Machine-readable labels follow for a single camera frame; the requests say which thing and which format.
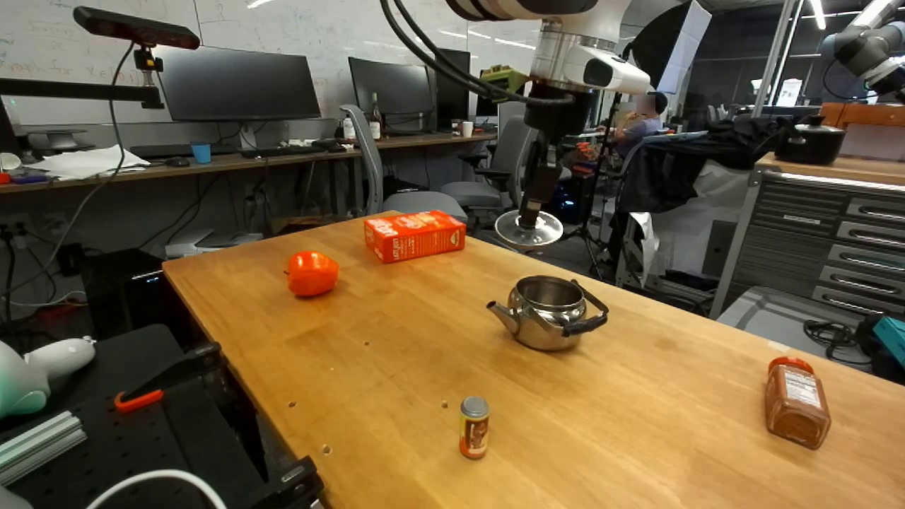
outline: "keyboard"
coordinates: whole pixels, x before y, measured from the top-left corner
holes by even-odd
[[[240,150],[242,159],[281,159],[281,156],[310,156],[324,153],[322,146],[257,146],[257,150]]]
[[[191,143],[139,143],[139,146],[126,146],[129,153],[136,153],[139,159],[191,159]],[[225,156],[235,153],[228,146],[211,146],[211,156]]]
[[[288,143],[288,146],[257,146],[257,150],[240,150],[242,159],[281,159],[281,156],[310,156],[310,153],[346,153],[339,142],[320,139],[305,146]]]

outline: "wire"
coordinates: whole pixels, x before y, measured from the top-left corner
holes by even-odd
[[[13,300],[10,306],[13,309],[53,309],[53,306],[70,302],[74,296],[85,300],[88,295],[76,289],[76,290],[64,290],[64,295],[46,300],[46,302]]]
[[[88,504],[88,509],[98,509],[102,504],[108,504],[112,494],[119,494],[122,490],[129,490],[136,483],[143,483],[143,480],[158,480],[158,477],[175,477],[175,480],[186,480],[191,483],[199,491],[204,491],[204,497],[216,507],[216,509],[225,509],[224,497],[199,474],[191,473],[184,473],[184,470],[149,470],[149,473],[139,473],[132,477],[124,477],[119,483],[112,483],[111,490],[105,490],[98,497],[94,497]]]
[[[122,53],[117,71],[112,71],[112,78],[111,78],[111,88],[117,88],[119,83],[119,73],[122,73],[122,66],[124,60],[132,53],[136,43],[129,43],[129,49]],[[57,251],[63,249],[63,242],[67,239],[67,235],[74,231],[74,225],[80,223],[85,206],[90,198],[97,198],[97,193],[102,193],[111,180],[117,180],[122,165],[124,165],[124,146],[122,146],[122,133],[119,133],[119,118],[117,118],[117,108],[112,108],[112,98],[108,98],[108,108],[111,108],[111,124],[112,124],[112,136],[117,136],[117,146],[119,146],[119,160],[112,166],[112,172],[108,177],[98,177],[97,187],[90,187],[90,193],[80,201],[76,211],[70,215],[67,225],[63,228],[57,245],[51,249],[51,254],[46,258],[46,268],[57,261]]]
[[[440,77],[463,85],[467,90],[471,90],[471,94],[479,94],[479,97],[487,97],[487,98],[511,98],[511,102],[528,102],[528,104],[570,104],[570,102],[575,102],[570,94],[562,97],[562,98],[537,98],[537,97],[510,94],[510,90],[504,90],[504,88],[491,88],[491,85],[487,85],[487,83],[480,83],[480,78],[457,71],[457,68],[435,49],[435,43],[419,27],[419,22],[409,16],[409,12],[405,8],[405,2],[402,2],[402,0],[394,0],[394,2],[397,2],[398,15],[405,16],[405,22],[409,25],[409,32],[416,32],[416,37],[421,40],[421,44],[426,44],[426,49],[432,51],[432,56],[425,53],[425,51],[419,49],[419,43],[402,32],[398,19],[397,19],[394,12],[389,12],[389,0],[381,0],[378,5],[381,5],[381,12],[385,12],[387,25],[389,25],[394,34],[398,37],[398,43],[402,43],[405,49],[409,49],[425,66],[430,66],[430,68],[439,71]]]

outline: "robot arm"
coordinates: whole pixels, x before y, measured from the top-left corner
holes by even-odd
[[[648,94],[650,77],[616,53],[631,0],[446,0],[471,22],[542,19],[532,78],[561,90]]]
[[[398,27],[389,2],[419,43]],[[520,183],[524,198],[517,211],[498,218],[498,235],[514,245],[539,249],[562,235],[562,223],[542,211],[542,204],[555,196],[561,177],[558,143],[585,126],[590,90],[650,90],[650,77],[616,53],[627,2],[631,0],[446,0],[457,16],[471,22],[542,19],[528,77],[532,97],[511,97],[457,73],[413,22],[402,0],[381,0],[389,27],[425,66],[480,97],[505,97],[528,104],[527,124],[539,136]]]
[[[905,98],[905,22],[880,25],[900,0],[873,0],[841,34],[824,40],[824,56],[859,77],[880,98]]]

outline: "computer monitor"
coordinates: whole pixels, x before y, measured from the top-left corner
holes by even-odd
[[[173,121],[240,121],[242,146],[254,121],[317,118],[309,60],[238,49],[158,49],[160,94]]]
[[[435,77],[430,68],[348,56],[348,71],[363,111],[371,111],[377,94],[385,133],[435,129]]]

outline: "orange ball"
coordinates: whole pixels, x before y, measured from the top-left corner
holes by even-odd
[[[339,280],[339,262],[322,251],[293,251],[286,262],[286,283],[293,296],[329,295]]]

